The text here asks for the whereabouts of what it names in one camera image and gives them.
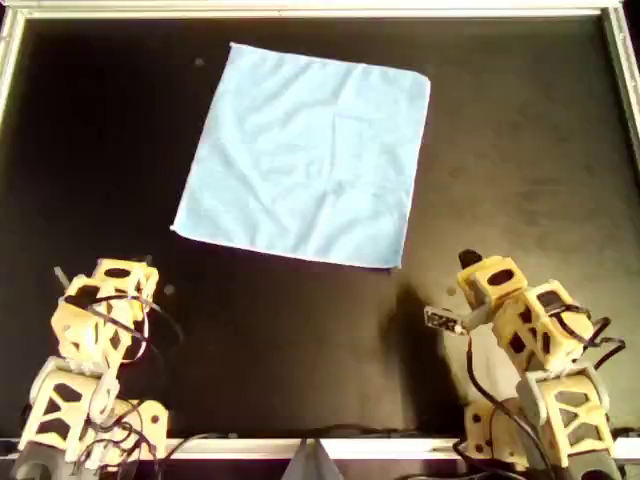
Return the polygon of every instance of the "black mat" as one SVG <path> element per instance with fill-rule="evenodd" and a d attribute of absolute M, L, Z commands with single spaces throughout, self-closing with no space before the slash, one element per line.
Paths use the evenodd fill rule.
<path fill-rule="evenodd" d="M 169 231 L 229 41 L 432 80 L 402 272 Z M 611 72 L 592 18 L 30 21 L 0 150 L 0 436 L 19 434 L 28 388 L 55 351 L 52 268 L 90 273 L 98 257 L 147 254 L 159 291 L 175 287 L 157 300 L 187 342 L 170 353 L 154 321 L 167 388 L 157 393 L 150 357 L 123 370 L 124 393 L 159 395 L 172 434 L 460 432 L 441 339 L 421 314 L 447 301 L 458 250 L 513 255 L 540 269 L 537 281 L 568 277 L 602 313 L 640 306 L 640 208 Z"/>

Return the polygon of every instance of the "white border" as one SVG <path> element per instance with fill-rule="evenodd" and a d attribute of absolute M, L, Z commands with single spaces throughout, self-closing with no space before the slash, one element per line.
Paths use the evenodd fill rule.
<path fill-rule="evenodd" d="M 182 438 L 167 439 L 170 451 Z M 0 438 L 13 442 L 18 438 Z M 187 442 L 172 458 L 175 460 L 290 460 L 300 445 L 299 438 L 225 438 Z M 459 460 L 451 438 L 324 438 L 320 439 L 333 460 Z M 17 453 L 0 455 L 15 459 Z M 614 458 L 622 462 L 640 461 L 640 438 L 619 438 Z"/>
<path fill-rule="evenodd" d="M 640 76 L 619 0 L 5 0 L 0 33 L 0 128 L 28 19 L 262 17 L 554 17 L 603 15 L 636 158 L 640 158 Z M 169 439 L 168 447 L 181 439 Z M 455 459 L 452 439 L 323 439 L 334 459 Z M 176 459 L 289 459 L 300 439 L 207 439 Z M 618 439 L 615 457 L 640 460 L 640 439 Z"/>
<path fill-rule="evenodd" d="M 621 92 L 636 169 L 640 173 L 640 74 L 627 20 L 622 7 L 608 8 L 603 15 L 611 59 Z"/>

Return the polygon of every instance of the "black cable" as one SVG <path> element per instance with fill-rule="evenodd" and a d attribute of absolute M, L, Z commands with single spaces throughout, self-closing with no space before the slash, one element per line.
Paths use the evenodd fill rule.
<path fill-rule="evenodd" d="M 80 455 L 78 455 L 78 458 L 76 459 L 76 461 L 74 462 L 74 465 L 73 465 L 73 469 L 72 469 L 72 474 L 73 475 L 77 475 L 78 474 L 78 469 L 80 468 L 80 465 L 84 465 L 84 463 L 87 461 L 87 458 L 89 456 L 90 450 L 93 450 L 93 447 L 95 447 L 96 445 L 102 444 L 102 443 L 110 444 L 110 445 L 118 448 L 118 450 L 120 450 L 121 452 L 126 452 L 127 451 L 126 448 L 123 448 L 123 447 L 120 446 L 122 441 L 119 441 L 119 440 L 113 440 L 112 438 L 99 438 L 97 440 L 93 440 L 92 442 L 89 442 L 89 444 L 87 444 L 87 446 L 84 448 L 84 450 L 82 450 Z"/>
<path fill-rule="evenodd" d="M 619 344 L 617 347 L 612 348 L 607 353 L 605 353 L 602 357 L 600 357 L 600 360 L 598 360 L 596 363 L 593 364 L 593 368 L 598 370 L 602 365 L 604 365 L 608 360 L 610 360 L 611 357 L 613 357 L 614 355 L 617 355 L 622 350 L 627 348 L 627 344 L 624 342 L 624 340 L 622 339 L 617 339 L 617 340 L 620 340 L 622 343 Z"/>
<path fill-rule="evenodd" d="M 622 338 L 617 338 L 617 337 L 601 337 L 600 338 L 600 335 L 602 334 L 602 332 L 604 332 L 607 329 L 607 327 L 611 325 L 611 319 L 609 317 L 602 317 L 598 319 L 594 324 L 596 325 L 596 328 L 593 331 L 593 334 L 591 334 L 591 336 L 587 339 L 587 338 L 584 338 L 582 335 L 580 335 L 578 332 L 576 332 L 573 328 L 571 328 L 571 326 L 569 326 L 567 322 L 565 322 L 564 318 L 562 318 L 562 313 L 565 311 L 585 313 L 585 312 L 588 312 L 588 310 L 582 307 L 579 307 L 577 305 L 562 305 L 549 313 L 549 316 L 552 316 L 558 322 L 560 327 L 562 327 L 562 329 L 571 338 L 580 342 L 584 346 L 585 350 L 590 347 L 599 348 L 605 343 L 616 344 L 614 348 L 609 350 L 607 353 L 605 353 L 602 356 L 602 358 L 600 358 L 600 360 L 594 363 L 593 365 L 594 369 L 598 370 L 614 355 L 617 355 L 618 353 L 623 351 L 625 348 L 627 348 L 627 344 Z"/>
<path fill-rule="evenodd" d="M 478 382 L 476 378 L 475 372 L 473 371 L 473 348 L 471 337 L 469 337 L 469 343 L 467 347 L 467 374 L 469 375 L 469 380 L 471 380 L 471 384 L 480 392 L 480 394 L 486 398 L 494 407 L 500 410 L 501 413 L 509 417 L 517 426 L 522 430 L 527 437 L 533 442 L 533 446 L 536 448 L 542 461 L 544 462 L 545 468 L 549 473 L 551 478 L 555 478 L 553 472 L 553 466 L 551 465 L 551 460 L 549 460 L 548 455 L 544 450 L 544 446 L 540 442 L 538 436 L 531 430 L 531 427 L 526 423 L 526 421 L 521 418 L 519 415 L 513 413 L 509 410 L 502 402 L 500 402 L 497 398 L 495 398 L 491 393 L 489 393 L 481 384 Z"/>
<path fill-rule="evenodd" d="M 457 440 L 453 444 L 452 448 L 453 448 L 453 451 L 456 452 L 456 454 L 458 454 L 458 456 L 462 458 L 462 460 L 464 460 L 464 462 L 467 465 L 476 467 L 477 469 L 482 470 L 487 474 L 501 475 L 503 477 L 510 478 L 511 480 L 526 480 L 526 478 L 523 477 L 522 475 L 518 475 L 517 473 L 509 472 L 501 468 L 491 467 L 481 462 L 480 460 L 473 458 L 472 456 L 470 456 L 469 454 L 467 454 L 465 451 L 462 450 L 461 447 L 464 443 L 465 443 L 465 439 L 461 438 L 460 440 Z"/>
<path fill-rule="evenodd" d="M 123 330 L 124 332 L 127 332 L 130 335 L 133 335 L 134 337 L 136 337 L 136 338 L 140 339 L 141 341 L 145 342 L 149 346 L 149 348 L 151 348 L 151 351 L 153 352 L 153 354 L 156 357 L 156 360 L 158 361 L 158 367 L 159 367 L 160 378 L 161 378 L 161 382 L 160 383 L 162 385 L 164 385 L 164 383 L 165 383 L 165 361 L 164 361 L 164 356 L 162 355 L 162 353 L 160 352 L 158 347 L 156 347 L 153 344 L 153 342 L 151 342 L 151 340 L 149 340 L 148 337 L 145 337 L 143 334 L 141 334 L 137 330 L 129 327 L 128 325 L 125 325 L 124 323 L 120 322 L 119 320 L 116 320 L 112 316 L 107 315 L 106 313 L 102 313 L 99 310 L 96 310 L 92 306 L 84 307 L 83 310 L 85 310 L 85 311 L 87 311 L 87 312 L 89 312 L 89 313 L 101 318 L 105 322 L 110 323 L 110 324 L 114 325 L 116 328 L 119 328 L 120 330 Z"/>
<path fill-rule="evenodd" d="M 164 475 L 164 470 L 167 468 L 167 463 L 171 460 L 178 450 L 184 447 L 187 443 L 193 440 L 199 440 L 202 438 L 229 438 L 226 435 L 220 435 L 219 433 L 199 433 L 197 435 L 192 435 L 191 437 L 183 438 L 178 444 L 173 447 L 169 452 L 164 456 L 162 460 L 160 460 L 159 466 L 156 470 L 156 480 L 162 480 L 162 476 Z"/>
<path fill-rule="evenodd" d="M 180 324 L 171 315 L 169 315 L 164 310 L 162 310 L 162 308 L 160 308 L 158 305 L 156 305 L 150 300 L 147 300 L 146 298 L 141 297 L 140 295 L 127 295 L 127 294 L 108 295 L 106 297 L 96 298 L 95 300 L 91 301 L 89 305 L 97 305 L 104 302 L 111 302 L 113 300 L 133 300 L 133 301 L 139 302 L 145 307 L 149 307 L 155 310 L 160 315 L 162 315 L 169 322 L 169 324 L 171 324 L 171 327 L 176 332 L 176 335 L 178 337 L 178 344 L 182 344 L 184 342 L 184 332 L 182 331 L 182 327 L 180 326 Z"/>

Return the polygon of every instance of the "light blue cloth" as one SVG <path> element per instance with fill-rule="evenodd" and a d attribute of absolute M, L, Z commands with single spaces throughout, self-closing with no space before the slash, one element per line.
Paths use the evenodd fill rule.
<path fill-rule="evenodd" d="M 428 98 L 415 72 L 232 44 L 172 229 L 400 265 Z"/>

